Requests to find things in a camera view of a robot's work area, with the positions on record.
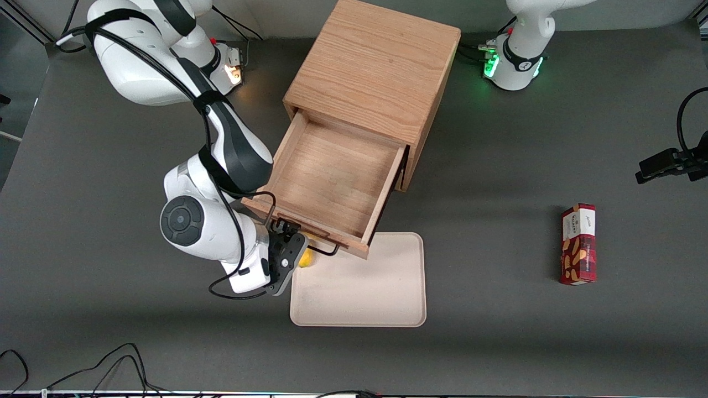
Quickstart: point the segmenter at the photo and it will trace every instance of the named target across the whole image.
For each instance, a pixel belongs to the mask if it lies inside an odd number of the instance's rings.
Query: product label
[[[595,236],[595,211],[580,209],[563,217],[563,240],[573,239],[580,234]]]

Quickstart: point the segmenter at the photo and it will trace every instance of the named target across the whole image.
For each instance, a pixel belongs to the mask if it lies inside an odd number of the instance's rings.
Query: green indicator light
[[[494,76],[494,72],[496,72],[496,67],[499,65],[499,56],[494,55],[489,61],[487,61],[486,65],[484,65],[484,74],[488,77],[491,78]]]
[[[538,66],[536,66],[536,72],[533,73],[533,77],[538,76],[538,72],[541,71],[541,64],[542,63],[543,63],[543,57],[541,57],[541,59],[539,59]]]

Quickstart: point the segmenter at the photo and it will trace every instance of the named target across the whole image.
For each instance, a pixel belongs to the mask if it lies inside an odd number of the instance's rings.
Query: yellow object
[[[312,265],[313,260],[314,260],[314,252],[312,251],[312,249],[305,249],[305,252],[302,254],[302,258],[300,259],[300,262],[297,265],[300,268],[309,267]]]

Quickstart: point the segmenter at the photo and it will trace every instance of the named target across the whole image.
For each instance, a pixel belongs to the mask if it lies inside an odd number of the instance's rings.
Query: beige tray
[[[369,259],[317,254],[292,277],[290,319],[298,326],[418,327],[426,321],[423,239],[379,232]]]

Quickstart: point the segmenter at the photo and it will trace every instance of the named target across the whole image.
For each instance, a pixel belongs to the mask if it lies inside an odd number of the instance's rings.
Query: wooden box
[[[339,0],[283,102],[292,119],[268,185],[274,217],[366,258],[393,188],[405,191],[460,31]],[[269,199],[242,202],[263,215]]]

